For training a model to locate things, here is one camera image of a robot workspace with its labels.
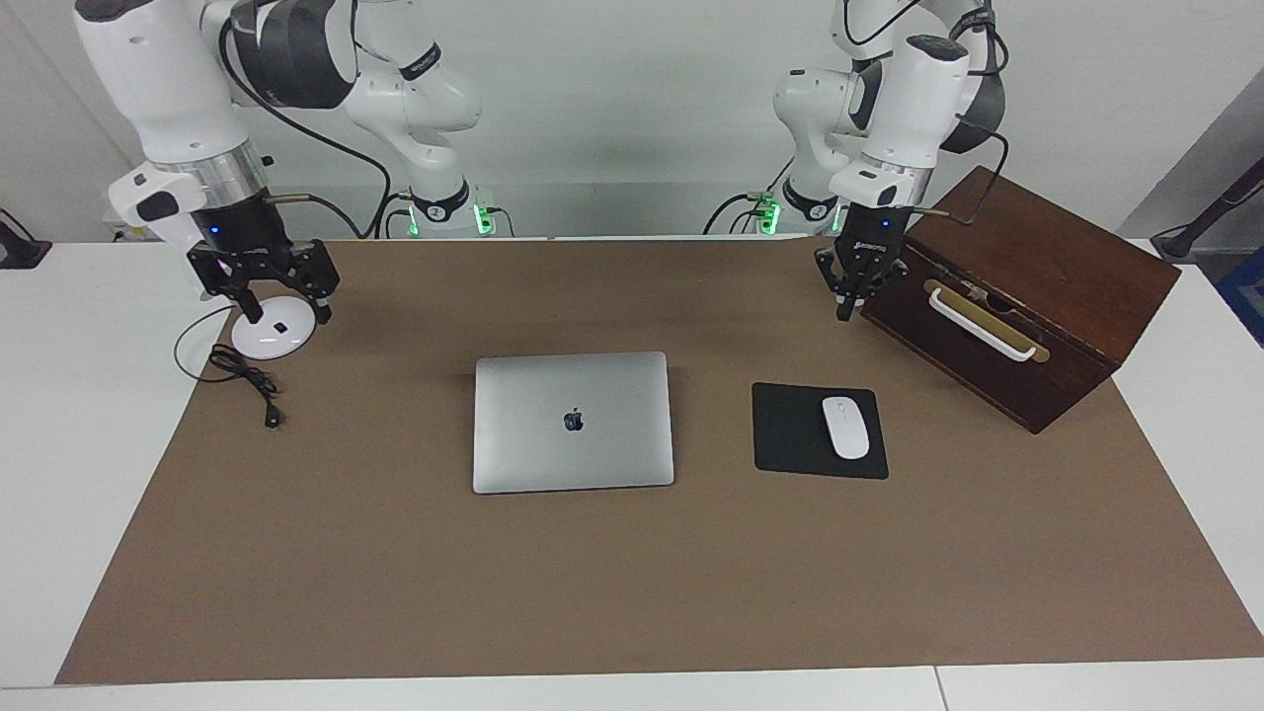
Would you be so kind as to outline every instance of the wooden box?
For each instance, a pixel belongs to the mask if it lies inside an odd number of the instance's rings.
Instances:
[[[971,215],[991,176],[935,209]],[[865,318],[1033,433],[1119,369],[1179,276],[1005,178],[973,226],[924,216],[901,259]]]

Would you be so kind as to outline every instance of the brown paper mat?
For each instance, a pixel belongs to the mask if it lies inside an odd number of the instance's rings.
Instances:
[[[197,387],[58,682],[1264,655],[1114,385],[1033,436],[815,245],[332,244],[287,426]],[[651,349],[675,486],[471,492],[479,357]],[[876,391],[891,478],[757,471],[756,381]]]

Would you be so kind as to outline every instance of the apple logo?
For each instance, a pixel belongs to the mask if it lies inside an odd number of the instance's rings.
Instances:
[[[584,429],[584,414],[579,411],[579,407],[575,407],[571,412],[566,412],[561,421],[566,425],[566,431],[579,431]]]

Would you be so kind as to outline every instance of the box handle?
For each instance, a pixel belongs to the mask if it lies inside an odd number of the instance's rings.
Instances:
[[[930,307],[967,333],[999,350],[1015,363],[1045,363],[1049,350],[1023,335],[1009,324],[980,309],[956,291],[935,280],[927,281],[923,287],[930,294]]]

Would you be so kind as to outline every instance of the black mouse pad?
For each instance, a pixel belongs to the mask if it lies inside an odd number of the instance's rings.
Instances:
[[[861,459],[843,459],[829,439],[820,404],[827,397],[839,396],[854,400],[865,417],[870,450]],[[757,382],[751,387],[751,400],[755,466],[760,469],[862,479],[885,479],[890,474],[873,391]]]

